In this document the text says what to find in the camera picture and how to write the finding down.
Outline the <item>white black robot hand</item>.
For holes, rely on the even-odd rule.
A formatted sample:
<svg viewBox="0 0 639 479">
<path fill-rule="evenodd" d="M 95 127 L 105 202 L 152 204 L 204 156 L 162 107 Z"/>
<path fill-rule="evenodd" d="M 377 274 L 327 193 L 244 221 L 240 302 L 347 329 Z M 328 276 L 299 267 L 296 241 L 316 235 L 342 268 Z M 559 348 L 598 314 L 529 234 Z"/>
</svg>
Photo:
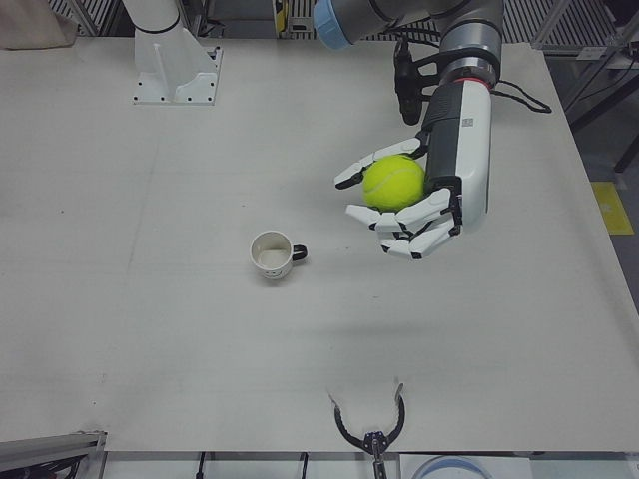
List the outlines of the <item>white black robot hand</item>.
<svg viewBox="0 0 639 479">
<path fill-rule="evenodd" d="M 488 212 L 491 95 L 462 78 L 435 89 L 415 137 L 376 150 L 334 178 L 339 190 L 358 185 L 381 158 L 425 159 L 425 197 L 397 213 L 349 205 L 346 213 L 376 232 L 382 250 L 421 259 L 449 240 L 476 231 Z"/>
</svg>

